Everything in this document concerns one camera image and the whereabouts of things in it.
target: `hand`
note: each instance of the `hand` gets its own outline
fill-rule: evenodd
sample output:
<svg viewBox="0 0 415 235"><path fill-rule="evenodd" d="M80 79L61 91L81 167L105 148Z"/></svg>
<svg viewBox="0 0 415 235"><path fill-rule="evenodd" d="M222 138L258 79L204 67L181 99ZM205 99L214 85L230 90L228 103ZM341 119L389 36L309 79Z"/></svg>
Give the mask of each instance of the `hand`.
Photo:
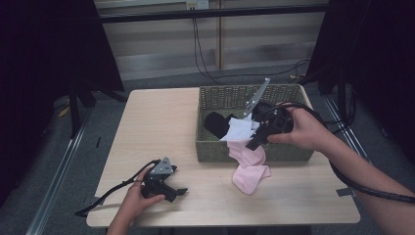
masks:
<svg viewBox="0 0 415 235"><path fill-rule="evenodd" d="M141 194L141 190L144 187L142 185L143 177L148 170L149 168L143 170L143 172L137 176L133 185L128 189L128 192L109 227L108 234L124 234L135 217L139 216L147 207L164 200L164 195L157 195L145 199Z"/></svg>
<svg viewBox="0 0 415 235"><path fill-rule="evenodd" d="M294 128L290 133L268 136L273 143L294 144L303 149L321 151L334 135L327 130L312 114L301 108L288 108L294 119Z"/></svg>

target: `wooden table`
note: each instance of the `wooden table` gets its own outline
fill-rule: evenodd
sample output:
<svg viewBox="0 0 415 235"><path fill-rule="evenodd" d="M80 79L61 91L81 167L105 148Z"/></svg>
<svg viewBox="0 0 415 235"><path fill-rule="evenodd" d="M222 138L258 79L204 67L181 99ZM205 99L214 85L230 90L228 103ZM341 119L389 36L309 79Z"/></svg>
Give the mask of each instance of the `wooden table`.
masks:
<svg viewBox="0 0 415 235"><path fill-rule="evenodd" d="M360 219L346 186L327 159L314 153L308 163L265 163L272 176L248 196L233 183L237 163L198 163L195 147L199 88L131 92L104 168L96 196L131 177L151 160L169 157L178 169L165 182L185 196L161 202L137 219L139 226L261 226L355 223ZM91 211L87 223L107 227L127 187Z"/></svg>

